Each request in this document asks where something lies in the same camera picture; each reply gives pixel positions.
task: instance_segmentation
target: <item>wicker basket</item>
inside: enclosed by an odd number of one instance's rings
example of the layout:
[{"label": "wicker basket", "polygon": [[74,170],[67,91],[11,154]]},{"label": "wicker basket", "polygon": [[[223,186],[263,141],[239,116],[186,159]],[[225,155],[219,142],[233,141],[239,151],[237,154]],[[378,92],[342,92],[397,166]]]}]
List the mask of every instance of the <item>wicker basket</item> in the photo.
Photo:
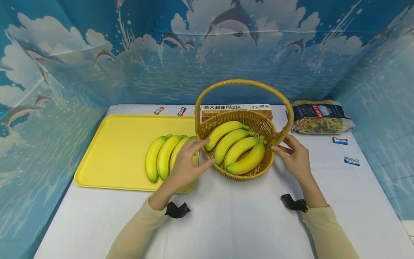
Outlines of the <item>wicker basket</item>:
[{"label": "wicker basket", "polygon": [[[282,129],[281,133],[278,135],[277,138],[273,138],[273,134],[276,132],[276,129],[273,125],[273,123],[264,115],[257,113],[255,111],[249,111],[249,110],[235,110],[235,111],[228,111],[224,113],[220,113],[218,115],[215,115],[214,117],[209,118],[208,120],[200,123],[200,106],[201,106],[201,100],[204,98],[204,96],[210,92],[211,90],[223,86],[223,85],[231,85],[231,84],[245,84],[245,85],[253,85],[260,88],[263,88],[265,90],[268,90],[269,92],[276,95],[278,98],[281,99],[283,104],[287,108],[288,112],[288,123],[287,125]],[[222,175],[234,179],[237,181],[249,181],[252,179],[255,179],[261,175],[263,175],[265,172],[267,172],[273,163],[274,154],[270,150],[270,146],[272,145],[279,145],[284,137],[289,133],[292,124],[293,124],[293,109],[290,105],[289,101],[283,96],[279,91],[272,88],[269,85],[253,81],[253,80],[245,80],[245,79],[232,79],[232,80],[226,80],[219,83],[215,83],[214,85],[211,85],[206,90],[204,90],[201,95],[198,97],[197,102],[195,103],[195,133],[199,139],[206,139],[208,138],[209,134],[220,124],[227,122],[227,121],[239,121],[243,123],[244,125],[247,125],[250,127],[250,131],[254,131],[256,133],[256,137],[259,137],[260,135],[264,135],[265,139],[267,140],[266,145],[266,153],[265,157],[261,161],[261,163],[256,166],[253,170],[242,174],[242,175],[235,175],[227,172],[225,169],[223,169],[223,166],[217,166],[216,164],[213,164],[214,168],[219,171]],[[208,152],[205,147],[202,148],[204,154],[207,156],[208,159],[212,158],[213,151]]]}]

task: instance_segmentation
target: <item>pasta package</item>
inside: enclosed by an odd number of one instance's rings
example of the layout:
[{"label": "pasta package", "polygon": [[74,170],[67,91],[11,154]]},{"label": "pasta package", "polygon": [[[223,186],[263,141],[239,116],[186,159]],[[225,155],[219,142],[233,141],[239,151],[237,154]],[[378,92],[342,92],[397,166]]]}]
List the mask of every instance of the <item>pasta package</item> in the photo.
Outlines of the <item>pasta package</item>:
[{"label": "pasta package", "polygon": [[339,102],[297,101],[292,103],[292,132],[305,134],[340,134],[355,127]]}]

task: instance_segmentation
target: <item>yellow tray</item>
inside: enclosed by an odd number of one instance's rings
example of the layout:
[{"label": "yellow tray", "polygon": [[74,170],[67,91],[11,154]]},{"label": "yellow tray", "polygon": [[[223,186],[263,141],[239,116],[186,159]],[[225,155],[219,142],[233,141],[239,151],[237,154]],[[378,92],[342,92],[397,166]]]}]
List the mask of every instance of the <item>yellow tray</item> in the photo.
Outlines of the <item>yellow tray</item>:
[{"label": "yellow tray", "polygon": [[[193,116],[110,115],[99,125],[75,172],[84,187],[156,191],[162,180],[150,182],[145,155],[152,141],[168,134],[195,136]],[[198,165],[199,152],[194,156]],[[178,193],[187,193],[196,182]]]}]

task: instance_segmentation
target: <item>pasta box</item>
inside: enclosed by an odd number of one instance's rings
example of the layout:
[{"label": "pasta box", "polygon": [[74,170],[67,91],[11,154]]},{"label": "pasta box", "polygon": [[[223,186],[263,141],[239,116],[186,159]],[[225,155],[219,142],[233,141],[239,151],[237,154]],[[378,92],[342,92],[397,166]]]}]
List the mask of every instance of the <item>pasta box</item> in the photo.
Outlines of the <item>pasta box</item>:
[{"label": "pasta box", "polygon": [[217,114],[234,110],[251,110],[265,115],[269,120],[273,118],[270,104],[204,104],[201,106],[201,121],[205,121]]}]

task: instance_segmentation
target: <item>white tablecloth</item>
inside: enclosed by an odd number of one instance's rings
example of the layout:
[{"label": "white tablecloth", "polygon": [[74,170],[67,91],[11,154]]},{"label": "white tablecloth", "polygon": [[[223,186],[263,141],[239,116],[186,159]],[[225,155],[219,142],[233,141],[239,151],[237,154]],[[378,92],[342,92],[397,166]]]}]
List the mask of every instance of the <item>white tablecloth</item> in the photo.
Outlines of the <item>white tablecloth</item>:
[{"label": "white tablecloth", "polygon": [[[181,105],[162,105],[160,115],[177,115]],[[111,114],[151,114],[159,105],[115,105]],[[186,105],[185,116],[194,114]],[[273,123],[287,122],[284,106],[272,106]],[[414,246],[382,191],[351,133],[349,146],[333,144],[331,136],[295,135],[309,150],[313,175],[362,259],[413,258]],[[344,163],[343,157],[361,166]],[[300,215],[286,209],[280,196],[302,198],[296,181],[276,156],[262,177],[236,182],[213,169],[194,190],[175,195],[191,212],[170,219],[155,234],[146,258],[270,259],[314,258]],[[113,240],[141,207],[148,192],[93,189],[71,184],[35,259],[102,259]]]}]

